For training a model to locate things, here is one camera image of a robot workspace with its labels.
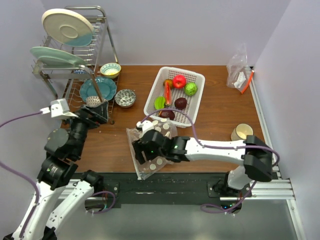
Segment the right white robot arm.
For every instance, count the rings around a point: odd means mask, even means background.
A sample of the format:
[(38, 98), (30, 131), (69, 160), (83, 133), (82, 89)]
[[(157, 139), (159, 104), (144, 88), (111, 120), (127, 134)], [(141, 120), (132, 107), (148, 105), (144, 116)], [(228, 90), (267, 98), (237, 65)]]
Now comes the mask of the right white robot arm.
[(152, 129), (130, 143), (133, 158), (139, 163), (164, 158), (174, 163), (202, 160), (236, 164), (223, 183), (223, 192), (235, 196), (251, 181), (270, 182), (273, 170), (273, 152), (255, 135), (245, 140), (208, 141), (189, 136), (169, 138)]

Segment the clear polka dot zip bag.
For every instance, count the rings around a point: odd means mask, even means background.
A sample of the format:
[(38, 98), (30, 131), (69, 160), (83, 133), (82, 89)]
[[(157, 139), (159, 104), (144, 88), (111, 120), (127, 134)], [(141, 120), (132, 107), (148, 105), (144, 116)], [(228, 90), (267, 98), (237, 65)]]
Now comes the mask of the clear polka dot zip bag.
[(147, 130), (155, 130), (169, 139), (178, 135), (176, 126), (168, 118), (153, 121), (146, 120), (141, 128), (126, 129), (133, 165), (137, 179), (140, 181), (146, 180), (166, 165), (174, 164), (173, 161), (160, 156), (156, 147), (141, 144), (142, 137)]

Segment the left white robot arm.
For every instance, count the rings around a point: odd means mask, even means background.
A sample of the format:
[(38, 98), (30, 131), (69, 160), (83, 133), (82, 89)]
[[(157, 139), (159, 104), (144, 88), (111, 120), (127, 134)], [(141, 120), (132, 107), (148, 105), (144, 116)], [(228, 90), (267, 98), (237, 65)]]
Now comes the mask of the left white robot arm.
[(56, 240), (63, 224), (90, 196), (99, 196), (104, 190), (104, 178), (86, 171), (73, 191), (59, 204), (59, 197), (67, 188), (81, 159), (88, 131), (109, 120), (108, 102), (96, 107), (82, 105), (71, 112), (66, 99), (53, 100), (39, 114), (66, 121), (69, 128), (54, 129), (47, 137), (43, 161), (37, 180), (1, 163), (7, 171), (25, 179), (34, 188), (30, 205), (17, 229), (4, 237), (6, 240)]

